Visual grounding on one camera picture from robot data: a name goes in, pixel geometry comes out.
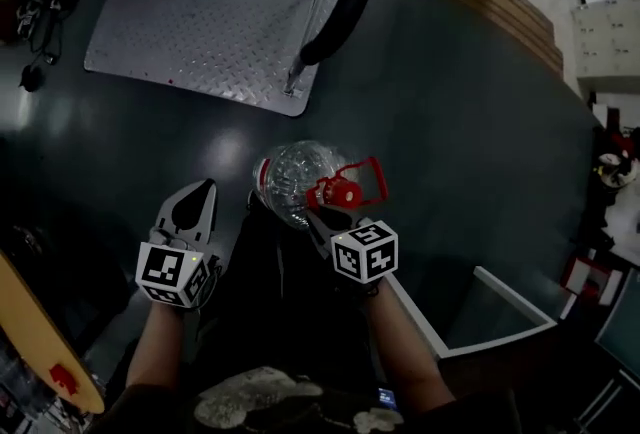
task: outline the clear plastic bottle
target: clear plastic bottle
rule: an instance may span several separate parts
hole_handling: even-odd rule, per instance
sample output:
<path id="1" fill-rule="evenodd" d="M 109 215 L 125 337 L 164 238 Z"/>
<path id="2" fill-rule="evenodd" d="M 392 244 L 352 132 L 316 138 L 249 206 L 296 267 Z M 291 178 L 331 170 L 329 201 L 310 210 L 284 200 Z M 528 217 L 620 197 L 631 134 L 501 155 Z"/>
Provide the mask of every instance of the clear plastic bottle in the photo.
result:
<path id="1" fill-rule="evenodd" d="M 255 190 L 265 206 L 280 219 L 305 230 L 308 228 L 306 192 L 317 180 L 335 175 L 348 163 L 335 148 L 317 141 L 279 146 L 256 164 Z"/>

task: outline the person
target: person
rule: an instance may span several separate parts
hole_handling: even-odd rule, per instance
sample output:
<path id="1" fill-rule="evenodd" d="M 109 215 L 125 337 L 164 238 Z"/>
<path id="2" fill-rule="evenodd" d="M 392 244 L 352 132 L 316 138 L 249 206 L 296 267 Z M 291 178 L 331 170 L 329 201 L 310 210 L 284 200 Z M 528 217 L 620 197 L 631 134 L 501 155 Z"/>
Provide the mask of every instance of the person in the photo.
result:
<path id="1" fill-rule="evenodd" d="M 126 389 L 91 434 L 519 431 L 508 401 L 454 398 L 386 279 L 358 294 L 337 278 L 254 196 L 189 371 L 183 315 L 153 302 Z"/>

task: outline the white frame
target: white frame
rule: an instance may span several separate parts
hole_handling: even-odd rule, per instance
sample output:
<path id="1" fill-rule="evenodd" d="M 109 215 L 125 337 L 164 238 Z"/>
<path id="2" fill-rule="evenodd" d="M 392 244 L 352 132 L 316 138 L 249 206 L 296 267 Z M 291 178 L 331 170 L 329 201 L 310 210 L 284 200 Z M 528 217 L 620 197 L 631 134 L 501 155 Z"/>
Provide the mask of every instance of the white frame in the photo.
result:
<path id="1" fill-rule="evenodd" d="M 447 344 L 444 342 L 444 340 L 440 338 L 433 326 L 429 324 L 429 321 L 418 309 L 416 304 L 413 302 L 411 297 L 409 297 L 409 294 L 407 294 L 406 290 L 402 287 L 396 277 L 393 274 L 388 274 L 386 278 L 389 282 L 389 285 L 391 286 L 391 289 L 396 294 L 396 297 L 398 297 L 398 300 L 402 304 L 402 307 L 404 308 L 407 315 L 409 315 L 420 333 L 423 335 L 424 339 L 429 345 L 429 348 L 431 349 L 432 354 L 436 359 L 450 358 L 463 354 L 479 352 L 481 350 L 492 349 L 494 347 L 499 347 L 501 345 L 506 345 L 517 340 L 528 338 L 529 336 L 541 333 L 542 331 L 546 331 L 547 329 L 550 329 L 557 325 L 556 321 L 553 320 L 549 315 L 544 313 L 538 307 L 534 306 L 531 302 L 522 297 L 522 295 L 520 295 L 518 292 L 516 292 L 512 288 L 509 288 L 505 283 L 500 281 L 484 267 L 475 267 L 473 269 L 473 275 L 484 285 L 491 288 L 514 308 L 516 308 L 527 318 L 538 325 L 531 329 L 527 329 L 526 331 L 522 331 L 521 333 L 504 336 L 502 338 L 491 340 L 489 342 L 477 343 L 474 345 L 469 345 L 467 347 L 458 347 L 455 349 L 451 349 L 447 347 Z"/>

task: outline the white cube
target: white cube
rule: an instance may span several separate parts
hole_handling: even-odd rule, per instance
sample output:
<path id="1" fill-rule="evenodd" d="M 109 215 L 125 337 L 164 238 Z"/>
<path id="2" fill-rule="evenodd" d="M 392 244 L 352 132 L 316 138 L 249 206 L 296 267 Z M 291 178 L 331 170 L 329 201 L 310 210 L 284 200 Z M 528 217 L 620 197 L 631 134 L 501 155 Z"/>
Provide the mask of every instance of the white cube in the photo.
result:
<path id="1" fill-rule="evenodd" d="M 382 221 L 331 237 L 333 268 L 360 283 L 398 268 L 398 234 Z"/>
<path id="2" fill-rule="evenodd" d="M 203 253 L 140 244 L 136 283 L 152 301 L 190 308 L 208 277 Z"/>

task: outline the red object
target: red object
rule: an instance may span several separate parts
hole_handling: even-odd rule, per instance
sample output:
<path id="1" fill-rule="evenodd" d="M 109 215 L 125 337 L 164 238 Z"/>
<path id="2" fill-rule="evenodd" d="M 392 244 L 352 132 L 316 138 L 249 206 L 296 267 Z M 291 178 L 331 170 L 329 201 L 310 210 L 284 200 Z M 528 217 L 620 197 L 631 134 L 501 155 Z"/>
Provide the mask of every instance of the red object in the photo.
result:
<path id="1" fill-rule="evenodd" d="M 53 368 L 49 369 L 49 373 L 51 374 L 53 382 L 59 384 L 61 388 L 66 388 L 69 395 L 75 395 L 78 393 L 76 380 L 65 367 L 60 364 L 55 365 Z"/>
<path id="2" fill-rule="evenodd" d="M 356 169 L 364 165 L 370 164 L 375 173 L 376 180 L 378 182 L 378 190 L 380 197 L 372 199 L 362 199 L 362 188 L 356 182 L 353 182 L 345 178 L 342 173 L 348 169 Z M 379 203 L 389 197 L 389 190 L 387 189 L 387 182 L 382 174 L 382 168 L 380 162 L 376 157 L 369 157 L 357 164 L 349 164 L 344 166 L 336 172 L 335 176 L 320 178 L 315 187 L 312 187 L 307 191 L 307 204 L 311 209 L 317 209 L 318 196 L 317 193 L 322 189 L 322 199 L 327 205 L 340 206 L 342 208 L 357 208 L 361 205 L 370 205 L 373 203 Z"/>

